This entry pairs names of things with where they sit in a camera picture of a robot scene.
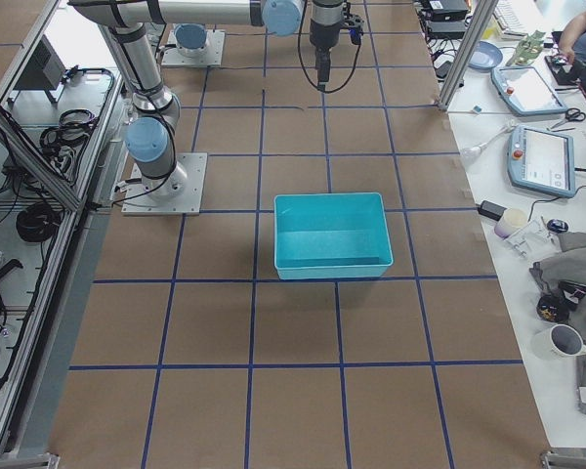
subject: person's arm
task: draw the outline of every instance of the person's arm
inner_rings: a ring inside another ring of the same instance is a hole
[[[586,11],[580,13],[565,27],[563,35],[560,38],[559,49],[562,54],[565,55],[566,61],[572,64],[575,60],[575,53],[573,52],[573,45],[579,36],[586,32]]]

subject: scissors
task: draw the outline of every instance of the scissors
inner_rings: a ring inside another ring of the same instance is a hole
[[[565,118],[549,127],[548,130],[553,130],[556,127],[560,127],[561,125],[566,124],[567,122],[582,122],[584,120],[586,120],[586,112],[582,112],[577,107],[570,107],[565,112]]]

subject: teal tray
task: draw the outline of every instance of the teal tray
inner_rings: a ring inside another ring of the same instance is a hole
[[[379,277],[393,264],[377,192],[278,195],[274,263],[284,280]]]

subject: roll of tape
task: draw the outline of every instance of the roll of tape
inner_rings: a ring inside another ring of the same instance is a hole
[[[505,238],[525,225],[527,225],[525,212],[518,208],[507,208],[495,225],[495,234]]]

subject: metal mounting plate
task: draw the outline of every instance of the metal mounting plate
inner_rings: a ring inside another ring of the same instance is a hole
[[[188,215],[199,214],[206,175],[206,153],[178,153],[178,164],[187,171],[188,182],[183,191],[167,200],[156,200],[143,195],[123,203],[121,208],[125,215]],[[131,178],[141,178],[141,171],[135,164]],[[128,187],[126,198],[144,193],[144,186],[135,184]]]
[[[196,57],[183,56],[178,49],[168,49],[163,54],[163,61],[161,66],[168,67],[191,67],[191,68],[202,68],[206,66],[221,66],[222,56],[224,55],[224,40],[226,34],[220,30],[208,30],[206,31],[206,40],[208,41],[209,47],[204,54]],[[170,31],[167,45],[176,45],[176,36],[174,31]]]

